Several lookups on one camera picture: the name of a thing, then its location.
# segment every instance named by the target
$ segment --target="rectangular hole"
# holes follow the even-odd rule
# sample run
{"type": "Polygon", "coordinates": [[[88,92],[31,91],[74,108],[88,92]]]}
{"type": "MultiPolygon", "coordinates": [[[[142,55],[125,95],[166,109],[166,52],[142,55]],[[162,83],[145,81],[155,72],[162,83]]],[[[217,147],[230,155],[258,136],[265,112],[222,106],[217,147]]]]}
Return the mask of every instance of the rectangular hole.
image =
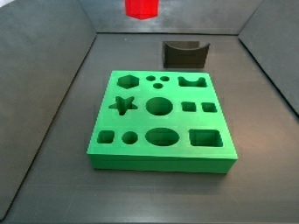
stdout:
{"type": "Polygon", "coordinates": [[[217,113],[218,112],[215,103],[213,103],[213,102],[203,102],[201,105],[202,105],[203,112],[209,112],[209,113],[217,113]]]}
{"type": "Polygon", "coordinates": [[[182,102],[182,111],[186,111],[186,112],[197,112],[195,102],[183,101],[182,102]]]}
{"type": "Polygon", "coordinates": [[[99,144],[113,144],[115,139],[115,131],[114,130],[102,130],[98,133],[98,143],[99,144]]]}
{"type": "Polygon", "coordinates": [[[222,147],[221,132],[215,129],[190,129],[193,146],[222,147]]]}

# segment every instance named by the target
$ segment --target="red block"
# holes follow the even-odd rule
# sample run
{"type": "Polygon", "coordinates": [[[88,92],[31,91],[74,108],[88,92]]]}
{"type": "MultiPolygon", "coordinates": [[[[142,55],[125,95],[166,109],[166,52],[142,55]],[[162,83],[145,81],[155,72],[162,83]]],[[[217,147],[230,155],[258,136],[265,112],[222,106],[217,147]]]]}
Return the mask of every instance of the red block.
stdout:
{"type": "Polygon", "coordinates": [[[126,0],[126,14],[131,18],[155,18],[158,10],[159,0],[126,0]]]}

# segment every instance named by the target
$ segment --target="small circular hole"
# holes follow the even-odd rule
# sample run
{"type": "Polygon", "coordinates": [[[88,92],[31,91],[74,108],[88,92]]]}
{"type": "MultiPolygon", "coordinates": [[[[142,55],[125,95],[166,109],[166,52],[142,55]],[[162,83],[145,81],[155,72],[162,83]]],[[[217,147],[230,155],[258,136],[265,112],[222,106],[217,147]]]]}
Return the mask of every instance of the small circular hole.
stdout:
{"type": "Polygon", "coordinates": [[[122,139],[126,144],[134,144],[138,140],[138,134],[134,131],[129,131],[122,139]]]}
{"type": "Polygon", "coordinates": [[[155,116],[166,116],[174,110],[174,104],[163,97],[155,97],[146,103],[147,111],[155,116]]]}
{"type": "Polygon", "coordinates": [[[154,88],[162,88],[165,85],[162,83],[155,83],[154,88]]]}
{"type": "Polygon", "coordinates": [[[163,77],[161,78],[161,80],[162,80],[162,81],[169,81],[169,80],[170,80],[170,77],[163,76],[163,77]]]}
{"type": "Polygon", "coordinates": [[[155,77],[154,77],[153,75],[151,75],[151,76],[147,76],[146,79],[147,79],[149,81],[155,81],[155,77]]]}

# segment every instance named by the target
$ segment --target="star-shaped hole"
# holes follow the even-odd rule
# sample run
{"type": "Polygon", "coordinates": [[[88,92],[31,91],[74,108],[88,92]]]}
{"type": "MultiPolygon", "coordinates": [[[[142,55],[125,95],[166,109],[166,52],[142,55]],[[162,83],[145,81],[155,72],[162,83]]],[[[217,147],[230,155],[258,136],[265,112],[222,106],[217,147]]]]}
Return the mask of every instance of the star-shaped hole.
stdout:
{"type": "Polygon", "coordinates": [[[117,103],[110,105],[110,109],[118,109],[118,113],[121,116],[123,116],[130,109],[138,109],[138,106],[134,104],[135,97],[131,96],[127,99],[118,96],[117,97],[117,103]]]}

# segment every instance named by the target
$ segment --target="hexagon-shaped hole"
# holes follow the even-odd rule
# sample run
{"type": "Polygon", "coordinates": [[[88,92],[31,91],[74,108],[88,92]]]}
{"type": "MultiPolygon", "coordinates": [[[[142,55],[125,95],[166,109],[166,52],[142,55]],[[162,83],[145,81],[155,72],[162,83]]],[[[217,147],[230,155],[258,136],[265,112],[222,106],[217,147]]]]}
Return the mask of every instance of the hexagon-shaped hole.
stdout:
{"type": "Polygon", "coordinates": [[[139,86],[139,78],[130,74],[125,77],[121,77],[117,84],[126,89],[135,88],[139,86]]]}

